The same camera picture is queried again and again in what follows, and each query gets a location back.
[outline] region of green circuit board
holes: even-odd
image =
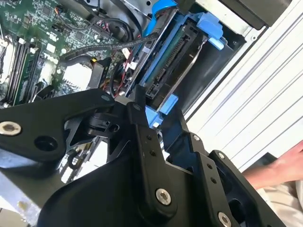
[[[117,40],[108,31],[97,25],[83,32],[68,29],[56,16],[54,8],[58,5],[59,3],[55,0],[0,0],[0,24],[3,33],[12,36],[12,40],[21,38],[37,49],[36,54],[39,56],[35,62],[35,69],[33,69],[33,80],[39,80],[40,74],[43,73],[44,67],[47,65],[51,70],[49,70],[49,77],[44,75],[44,80],[48,80],[47,83],[51,83],[59,95],[64,95],[77,90],[77,88],[65,84],[63,76],[66,68],[60,65],[59,57],[68,51],[83,46],[116,43]],[[88,26],[85,19],[70,10],[63,13],[62,17],[67,23],[75,27]],[[110,70],[115,62],[123,56],[119,52],[113,55],[110,51],[89,54],[97,59],[111,56]],[[0,91],[3,91],[5,89],[1,86],[7,86],[7,84],[0,84]]]

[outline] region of black metal bracket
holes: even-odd
[[[83,118],[114,104],[110,95],[92,89],[2,109],[0,122],[15,122],[21,132],[0,135],[0,167],[27,175],[53,173],[69,146],[66,141],[74,137]]]
[[[78,144],[108,140],[108,163],[58,190],[38,226],[284,226],[223,153],[207,154],[178,106],[162,123],[166,163],[139,100],[115,102],[93,89],[0,110],[0,168],[30,177],[47,177]],[[87,210],[75,219],[78,207]]]

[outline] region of ram slot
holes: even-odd
[[[3,100],[3,102],[6,102],[9,105],[15,104],[16,95],[28,51],[29,47],[26,44],[17,43],[13,56],[13,63],[10,69],[9,85],[5,98]]]

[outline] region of metal bolt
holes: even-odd
[[[197,135],[194,135],[194,139],[200,141],[200,138]]]
[[[141,107],[139,106],[139,105],[137,105],[137,104],[134,104],[134,108],[136,109],[136,110],[141,110]]]
[[[16,136],[21,133],[21,126],[15,122],[1,122],[0,134],[5,136]]]
[[[107,96],[101,96],[101,98],[103,98],[105,101],[109,101],[109,97]]]
[[[159,188],[156,191],[156,198],[161,204],[165,206],[168,206],[171,203],[170,194],[163,188]]]
[[[224,227],[232,227],[232,223],[226,214],[219,212],[218,218]]]
[[[224,154],[222,154],[221,152],[218,153],[218,156],[220,157],[220,159],[225,159]]]

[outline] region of blue plastic bracket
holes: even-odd
[[[148,24],[147,28],[145,29],[143,36],[147,36],[154,30],[157,24],[156,14],[163,9],[167,9],[169,7],[177,6],[177,4],[172,0],[159,0],[152,6],[152,20]]]
[[[158,126],[162,124],[163,122],[163,115],[168,115],[171,109],[174,107],[174,105],[177,103],[178,97],[174,94],[170,95],[168,100],[165,102],[165,104],[162,106],[159,112],[155,111],[149,106],[146,106],[145,113],[148,121],[148,125],[150,127],[152,126]]]

